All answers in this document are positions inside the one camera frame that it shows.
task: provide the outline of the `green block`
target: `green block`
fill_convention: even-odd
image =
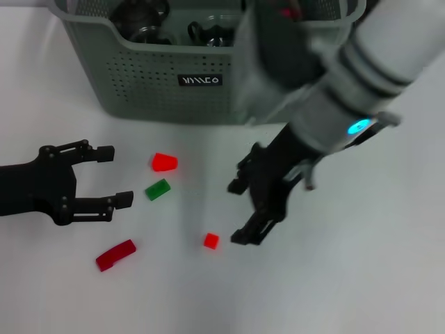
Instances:
[[[156,182],[152,186],[145,190],[149,200],[156,200],[159,196],[162,196],[167,191],[171,190],[170,185],[165,179]]]

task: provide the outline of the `object in basket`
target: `object in basket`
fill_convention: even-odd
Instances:
[[[157,5],[155,7],[146,0],[125,0],[113,11],[110,20],[123,38],[131,40],[140,34],[141,29],[162,25],[163,18],[170,12],[170,7],[166,0],[156,0],[156,3],[164,3],[167,8],[164,9],[163,16],[159,15]]]
[[[269,0],[268,2],[284,17],[288,17],[293,21],[302,20],[302,11],[299,0]]]
[[[156,9],[162,22],[170,14],[170,5],[167,0],[149,0],[149,4]]]
[[[145,43],[145,44],[161,44],[161,45],[175,45],[176,39],[167,31],[164,31],[159,26],[145,26],[139,31],[135,32],[130,38],[130,42]]]
[[[210,16],[203,23],[188,25],[188,35],[195,45],[208,47],[231,47],[234,44],[235,30],[241,21],[238,15]]]

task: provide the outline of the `red cube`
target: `red cube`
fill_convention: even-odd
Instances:
[[[220,237],[216,234],[207,233],[206,239],[204,240],[204,246],[216,249],[218,247],[218,242],[220,241]]]

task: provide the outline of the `red plastic piece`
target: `red plastic piece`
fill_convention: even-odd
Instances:
[[[152,168],[155,172],[174,170],[178,168],[178,158],[162,153],[156,153],[152,161]]]
[[[301,18],[301,12],[294,8],[285,8],[281,9],[281,15],[284,17],[288,17],[290,19],[300,19]]]
[[[136,246],[134,246],[132,240],[127,240],[100,255],[96,259],[96,263],[100,271],[105,271],[110,269],[115,262],[133,254],[134,252],[136,252]]]
[[[216,249],[218,247],[218,242],[220,241],[220,237],[216,234],[207,233],[206,239],[204,240],[204,246]]]

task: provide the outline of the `gray plastic basket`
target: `gray plastic basket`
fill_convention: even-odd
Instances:
[[[192,46],[187,26],[211,15],[240,15],[240,0],[169,0],[172,11],[163,28],[173,33],[181,46],[143,45],[125,40],[108,20],[120,2],[48,0],[50,11],[62,20],[104,109],[123,118],[236,124],[238,118],[230,103],[232,48]],[[318,29],[350,26],[363,13],[363,3],[366,0],[301,1],[312,17],[329,20],[308,22]],[[181,74],[221,74],[222,85],[180,86]]]

